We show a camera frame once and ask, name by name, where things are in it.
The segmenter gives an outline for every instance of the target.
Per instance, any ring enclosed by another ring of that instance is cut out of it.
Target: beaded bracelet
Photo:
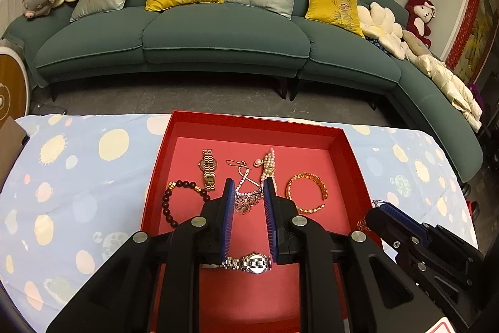
[[[168,183],[168,188],[165,191],[165,195],[163,195],[163,203],[161,203],[161,206],[163,207],[163,215],[165,215],[166,221],[173,228],[176,228],[179,225],[177,221],[173,220],[173,216],[170,215],[170,196],[172,195],[172,190],[175,187],[184,187],[184,188],[193,189],[203,197],[203,201],[205,202],[208,202],[211,199],[210,195],[206,193],[206,189],[201,189],[196,185],[195,182],[181,181],[179,179],[177,182]]]
[[[293,200],[293,198],[291,197],[291,184],[293,183],[293,181],[296,181],[299,178],[307,178],[307,179],[311,179],[312,181],[314,181],[320,188],[320,191],[322,193],[322,200],[325,201],[327,199],[327,188],[324,185],[324,182],[322,182],[322,180],[318,176],[316,176],[314,174],[310,174],[310,173],[300,173],[300,174],[295,175],[293,178],[291,178],[289,180],[288,187],[286,188],[286,198],[288,198],[291,201]],[[324,207],[324,204],[322,204],[314,209],[302,209],[298,205],[296,205],[296,203],[295,203],[295,206],[298,209],[298,212],[300,212],[301,214],[311,215],[312,213],[320,211]]]

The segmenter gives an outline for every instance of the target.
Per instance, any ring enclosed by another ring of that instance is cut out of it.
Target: blue polka dot tablecloth
[[[129,236],[170,115],[27,116],[31,136],[0,195],[0,281],[37,333]],[[423,132],[277,119],[344,129],[372,200],[440,224],[475,247],[465,199]],[[391,256],[394,250],[385,247]]]

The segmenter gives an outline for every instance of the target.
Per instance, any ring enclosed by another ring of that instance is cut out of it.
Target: silver watch
[[[252,274],[261,274],[262,272],[270,270],[272,261],[268,256],[252,252],[248,256],[241,258],[227,257],[221,265],[202,264],[206,268],[222,268],[223,270],[241,270]]]

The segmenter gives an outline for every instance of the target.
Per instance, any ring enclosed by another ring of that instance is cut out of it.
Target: white label sticker
[[[448,319],[443,317],[426,333],[456,333],[456,331]]]

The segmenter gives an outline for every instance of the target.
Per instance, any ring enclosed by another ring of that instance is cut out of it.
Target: red box
[[[331,232],[349,234],[358,229],[372,208],[364,179],[342,129],[256,119],[241,116],[174,111],[161,143],[149,186],[142,230],[150,235],[170,232],[161,197],[168,182],[178,179],[203,185],[198,167],[203,149],[212,149],[218,162],[216,190],[221,196],[226,178],[240,181],[237,167],[227,159],[245,161],[249,167],[275,150],[277,194],[285,196],[288,181],[297,173],[320,177],[328,189],[321,200],[318,186],[309,179],[293,183],[293,200],[302,208],[325,207],[309,215]],[[261,168],[250,178],[259,183]],[[246,182],[241,192],[256,187]],[[199,215],[203,200],[189,189],[176,188],[170,200],[171,214],[179,223]],[[373,233],[370,237],[381,245]],[[234,213],[229,255],[242,257],[252,252],[269,255],[263,202],[249,213]],[[276,266],[261,275],[202,268],[200,275],[201,332],[296,332],[299,330],[298,265]]]

